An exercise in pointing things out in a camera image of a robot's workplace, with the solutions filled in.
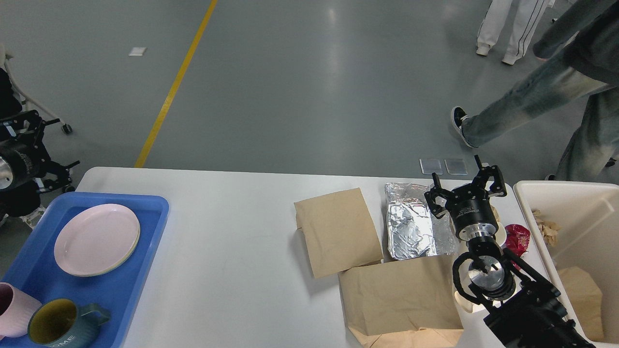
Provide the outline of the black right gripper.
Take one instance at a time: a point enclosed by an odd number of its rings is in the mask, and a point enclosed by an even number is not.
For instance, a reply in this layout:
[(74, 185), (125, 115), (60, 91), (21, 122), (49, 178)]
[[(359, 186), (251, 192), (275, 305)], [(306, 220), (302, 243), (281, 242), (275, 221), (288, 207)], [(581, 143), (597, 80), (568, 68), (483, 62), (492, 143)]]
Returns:
[(451, 216), (459, 240), (469, 241), (478, 236), (494, 236), (498, 222), (489, 203), (491, 197), (506, 197), (502, 172), (497, 165), (483, 164), (474, 156), (478, 173), (470, 185), (452, 189), (441, 186), (438, 174), (432, 173), (434, 186), (425, 192), (427, 206), (435, 218)]

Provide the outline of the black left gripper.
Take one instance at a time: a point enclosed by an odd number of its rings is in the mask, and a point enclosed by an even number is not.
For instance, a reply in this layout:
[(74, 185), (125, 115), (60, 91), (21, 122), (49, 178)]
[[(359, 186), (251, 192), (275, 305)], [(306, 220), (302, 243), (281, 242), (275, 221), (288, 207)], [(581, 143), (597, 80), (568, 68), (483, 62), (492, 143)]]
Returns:
[(71, 170), (80, 164), (74, 161), (60, 165), (55, 161), (44, 161), (33, 145), (42, 145), (44, 129), (59, 118), (45, 120), (37, 110), (3, 117), (0, 121), (0, 157), (1, 157), (1, 191), (15, 189), (35, 178), (37, 193), (44, 194), (61, 189), (62, 193), (73, 192)]

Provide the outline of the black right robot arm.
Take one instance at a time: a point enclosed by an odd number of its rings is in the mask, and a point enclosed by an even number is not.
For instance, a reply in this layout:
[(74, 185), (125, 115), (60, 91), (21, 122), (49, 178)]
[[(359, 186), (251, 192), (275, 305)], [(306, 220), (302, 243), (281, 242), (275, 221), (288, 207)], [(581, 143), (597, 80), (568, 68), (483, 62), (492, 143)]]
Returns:
[(497, 242), (499, 224), (489, 200), (508, 192), (499, 167), (483, 165), (479, 156), (475, 161), (478, 173), (470, 183), (448, 190), (433, 173), (424, 194), (433, 216), (449, 215), (466, 244), (452, 267), (457, 293), (487, 310), (484, 324), (507, 348), (592, 347), (566, 318), (559, 289)]

